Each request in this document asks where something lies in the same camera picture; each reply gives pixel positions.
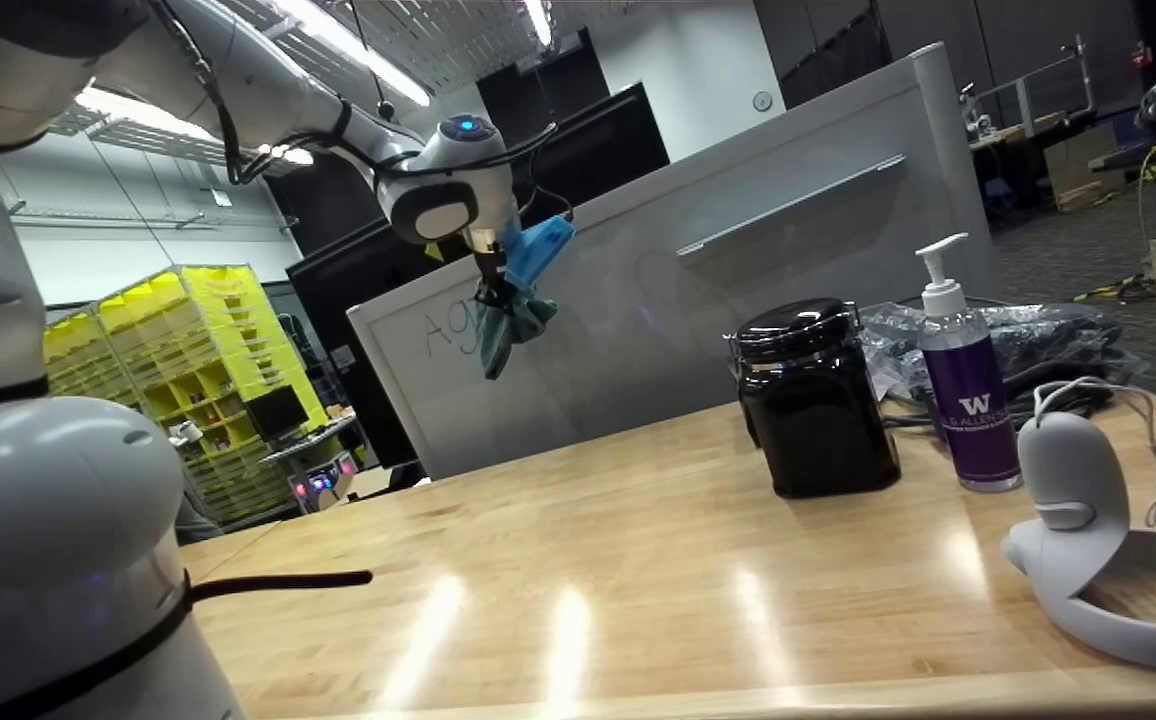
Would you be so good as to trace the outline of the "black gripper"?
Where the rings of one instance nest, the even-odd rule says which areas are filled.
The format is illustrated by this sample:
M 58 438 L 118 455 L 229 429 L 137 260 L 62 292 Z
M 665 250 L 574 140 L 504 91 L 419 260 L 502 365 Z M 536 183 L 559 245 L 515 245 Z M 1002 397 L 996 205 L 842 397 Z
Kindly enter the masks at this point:
M 475 270 L 482 270 L 475 301 L 482 301 L 485 308 L 511 310 L 511 308 L 526 304 L 526 292 L 510 281 L 502 256 L 475 250 Z

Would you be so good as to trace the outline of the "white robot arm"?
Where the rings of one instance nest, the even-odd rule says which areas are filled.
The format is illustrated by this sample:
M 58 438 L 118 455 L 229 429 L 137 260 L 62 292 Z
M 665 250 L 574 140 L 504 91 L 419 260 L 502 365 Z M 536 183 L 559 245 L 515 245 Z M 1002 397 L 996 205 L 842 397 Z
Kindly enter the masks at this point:
M 502 129 L 418 135 L 304 73 L 224 0 L 0 0 L 0 153 L 88 89 L 188 114 L 235 179 L 280 149 L 347 159 L 408 239 L 491 256 L 515 226 Z M 235 720 L 182 564 L 188 463 L 146 412 L 62 397 L 46 301 L 0 198 L 0 720 Z

